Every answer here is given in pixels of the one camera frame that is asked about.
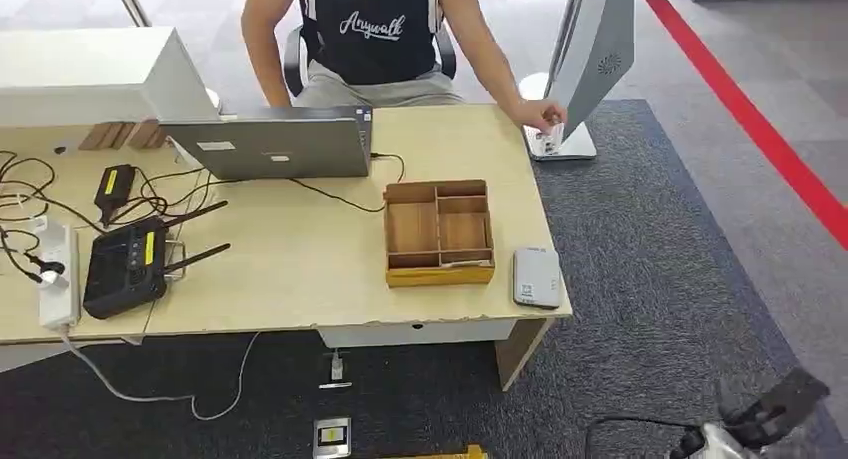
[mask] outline floor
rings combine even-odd
[[[244,0],[141,0],[174,25],[230,110],[263,103],[239,34]],[[516,76],[547,69],[565,0],[481,0]],[[746,94],[843,202],[848,202],[848,0],[671,0]],[[289,14],[281,42],[294,26]],[[0,0],[0,29],[129,26],[118,0]],[[646,99],[801,363],[828,383],[848,431],[848,254],[778,176],[644,2],[636,64],[610,99]],[[460,58],[455,80],[488,96]]]

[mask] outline person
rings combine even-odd
[[[241,17],[250,61],[272,107],[289,107],[274,28],[294,0],[247,0]],[[447,19],[478,80],[518,125],[548,132],[566,111],[521,98],[515,77],[480,10],[479,0],[299,0],[309,81],[295,106],[373,107],[458,104],[442,74],[434,34]]]

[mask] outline monitor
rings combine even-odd
[[[539,160],[592,158],[597,151],[584,122],[633,65],[634,0],[568,0],[548,73],[522,81],[526,99],[554,99],[568,110],[553,146],[525,128]]]

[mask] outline black tank top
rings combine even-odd
[[[300,0],[309,60],[348,84],[402,82],[436,63],[438,0]]]

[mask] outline power strip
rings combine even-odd
[[[75,326],[80,318],[77,231],[46,216],[34,221],[32,232],[41,240],[41,260],[56,261],[65,266],[61,275],[54,274],[38,286],[38,323],[47,329]]]

